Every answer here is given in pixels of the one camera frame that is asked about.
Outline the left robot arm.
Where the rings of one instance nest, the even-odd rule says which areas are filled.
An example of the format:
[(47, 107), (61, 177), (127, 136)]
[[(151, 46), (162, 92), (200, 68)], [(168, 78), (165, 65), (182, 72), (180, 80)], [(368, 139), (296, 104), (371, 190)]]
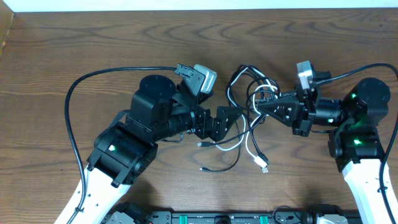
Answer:
[(212, 96), (216, 72), (178, 64), (179, 84), (147, 67), (131, 106), (122, 110), (94, 142), (86, 161), (78, 160), (80, 182), (58, 223), (100, 223), (155, 159), (158, 142), (189, 131), (218, 142), (239, 119), (241, 108), (220, 106), (212, 117), (202, 103)]

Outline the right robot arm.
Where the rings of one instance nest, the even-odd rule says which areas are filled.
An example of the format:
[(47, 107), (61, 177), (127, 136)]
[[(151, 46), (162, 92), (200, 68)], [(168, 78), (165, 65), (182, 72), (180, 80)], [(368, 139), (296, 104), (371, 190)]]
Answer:
[(396, 223), (397, 199), (377, 126), (388, 114), (389, 87), (377, 78), (362, 79), (342, 99), (324, 98), (321, 85), (335, 80), (330, 72), (299, 75), (294, 90), (276, 99), (259, 100), (257, 108), (294, 135), (307, 137), (314, 124), (330, 126), (329, 153), (354, 196), (363, 223)]

